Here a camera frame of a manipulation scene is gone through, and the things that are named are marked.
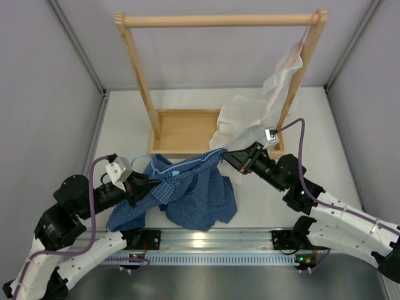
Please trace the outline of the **blue wire hanger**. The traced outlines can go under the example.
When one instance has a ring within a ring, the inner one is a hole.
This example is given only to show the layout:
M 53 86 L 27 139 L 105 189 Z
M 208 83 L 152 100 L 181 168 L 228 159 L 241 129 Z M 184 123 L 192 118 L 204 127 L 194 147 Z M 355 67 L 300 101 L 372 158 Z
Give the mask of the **blue wire hanger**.
M 183 171 L 188 171 L 189 169 L 194 169 L 194 168 L 211 168 L 214 165 L 218 164 L 222 160 L 222 154 L 226 153 L 227 149 L 224 148 L 219 148 L 216 150 L 212 150 L 203 154 L 200 154 L 198 156 L 195 156 L 192 159 L 185 159 L 181 162 L 178 162 L 176 164 L 171 164 L 165 167 L 163 170 L 159 169 L 156 167 L 155 164 L 155 158 L 156 157 L 151 157 L 149 154 L 143 154 L 134 157 L 131 160 L 131 166 L 134 166 L 134 163 L 141 159 L 141 158 L 146 158 L 149 159 L 149 167 L 150 167 L 150 176 L 152 178 L 155 178 L 157 176 L 163 176 L 165 174 L 171 173 L 172 177 L 176 176 L 176 173 L 179 171 L 182 173 Z

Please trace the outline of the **blue checked shirt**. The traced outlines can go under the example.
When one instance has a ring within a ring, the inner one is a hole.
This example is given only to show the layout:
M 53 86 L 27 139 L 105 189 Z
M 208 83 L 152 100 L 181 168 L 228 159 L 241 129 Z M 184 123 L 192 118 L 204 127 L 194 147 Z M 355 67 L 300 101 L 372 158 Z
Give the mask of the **blue checked shirt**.
M 173 164 L 161 154 L 153 157 L 156 157 L 156 167 L 161 170 Z M 195 167 L 182 173 L 178 171 L 174 177 L 169 173 L 155 178 L 150 176 L 148 164 L 144 174 L 159 180 L 160 184 L 139 201 L 137 207 L 128 207 L 127 201 L 117 204 L 107 221 L 107 228 L 112 232 L 144 228 L 146 213 L 155 207 L 185 229 L 207 231 L 217 221 L 229 223 L 238 207 L 232 182 L 220 173 L 219 163 L 204 169 Z

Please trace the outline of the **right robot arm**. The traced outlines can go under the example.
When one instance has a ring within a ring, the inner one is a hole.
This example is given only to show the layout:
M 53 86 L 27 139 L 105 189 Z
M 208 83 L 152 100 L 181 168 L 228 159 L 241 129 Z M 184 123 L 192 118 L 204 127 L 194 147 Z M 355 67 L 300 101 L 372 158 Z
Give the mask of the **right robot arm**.
M 382 221 L 335 198 L 303 177 L 305 167 L 292 154 L 277 161 L 258 142 L 246 149 L 226 152 L 225 162 L 241 174 L 254 173 L 278 191 L 301 217 L 292 228 L 291 242 L 298 248 L 316 246 L 361 259 L 383 276 L 399 282 L 399 226 Z

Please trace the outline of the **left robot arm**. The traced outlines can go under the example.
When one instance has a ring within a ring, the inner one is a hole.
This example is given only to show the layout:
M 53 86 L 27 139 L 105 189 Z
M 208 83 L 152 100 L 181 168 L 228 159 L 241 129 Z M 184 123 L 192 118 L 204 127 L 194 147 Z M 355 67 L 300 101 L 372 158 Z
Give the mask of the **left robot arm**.
M 89 244 L 70 251 L 86 231 L 82 220 L 126 201 L 136 208 L 160 184 L 147 175 L 131 172 L 123 188 L 108 182 L 94 188 L 83 175 L 64 180 L 53 194 L 56 204 L 47 209 L 34 230 L 31 250 L 17 275 L 2 289 L 8 299 L 64 299 L 76 283 L 110 255 L 122 249 L 135 249 L 141 243 L 140 226 L 111 232 L 100 239 L 91 234 Z

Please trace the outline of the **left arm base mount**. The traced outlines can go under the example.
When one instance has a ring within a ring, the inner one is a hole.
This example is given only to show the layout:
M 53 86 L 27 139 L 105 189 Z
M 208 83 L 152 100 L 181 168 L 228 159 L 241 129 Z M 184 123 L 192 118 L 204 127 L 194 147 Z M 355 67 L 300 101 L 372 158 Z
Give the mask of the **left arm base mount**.
M 160 230 L 136 228 L 121 231 L 121 233 L 123 239 L 126 240 L 124 250 L 138 251 L 138 253 L 129 254 L 129 262 L 141 263 L 149 250 L 159 250 Z

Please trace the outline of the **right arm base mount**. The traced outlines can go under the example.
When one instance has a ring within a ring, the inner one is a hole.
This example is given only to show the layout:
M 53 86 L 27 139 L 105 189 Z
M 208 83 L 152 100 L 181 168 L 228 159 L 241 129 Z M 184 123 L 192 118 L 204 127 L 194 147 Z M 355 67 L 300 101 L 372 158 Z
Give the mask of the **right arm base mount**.
M 314 245 L 308 239 L 310 227 L 316 220 L 301 216 L 291 229 L 279 229 L 271 231 L 274 250 L 313 250 Z

